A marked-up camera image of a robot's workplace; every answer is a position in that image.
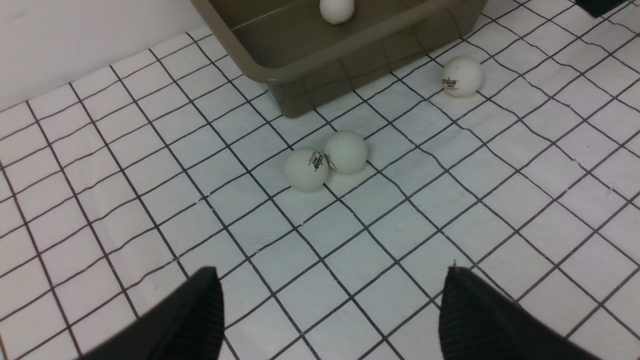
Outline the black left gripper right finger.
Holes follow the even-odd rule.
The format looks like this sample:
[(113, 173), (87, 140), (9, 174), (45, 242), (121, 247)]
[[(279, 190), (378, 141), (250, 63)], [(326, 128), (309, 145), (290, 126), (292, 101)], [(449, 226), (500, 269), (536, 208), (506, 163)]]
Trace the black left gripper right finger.
[(470, 269), (451, 266), (438, 321), (446, 360), (594, 360)]

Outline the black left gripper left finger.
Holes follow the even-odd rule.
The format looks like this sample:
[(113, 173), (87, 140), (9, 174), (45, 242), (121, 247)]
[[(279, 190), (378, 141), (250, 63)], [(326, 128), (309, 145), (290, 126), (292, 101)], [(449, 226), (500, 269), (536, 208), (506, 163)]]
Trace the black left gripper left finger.
[(217, 269), (196, 271), (169, 296), (81, 360), (217, 360), (225, 338)]

